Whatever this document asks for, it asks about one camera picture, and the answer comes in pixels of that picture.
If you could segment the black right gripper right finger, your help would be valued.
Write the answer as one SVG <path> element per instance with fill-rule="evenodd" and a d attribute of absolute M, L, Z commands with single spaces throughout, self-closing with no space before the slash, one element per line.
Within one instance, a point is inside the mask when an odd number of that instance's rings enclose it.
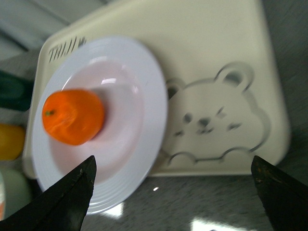
<path fill-rule="evenodd" d="M 308 229 L 308 187 L 259 156 L 251 173 L 257 194 L 275 231 Z"/>

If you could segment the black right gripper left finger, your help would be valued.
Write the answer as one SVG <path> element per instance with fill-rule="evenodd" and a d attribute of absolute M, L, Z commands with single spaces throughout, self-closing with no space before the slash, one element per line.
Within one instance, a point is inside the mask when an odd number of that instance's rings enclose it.
<path fill-rule="evenodd" d="M 2 231 L 79 231 L 93 195 L 94 156 L 0 223 Z"/>

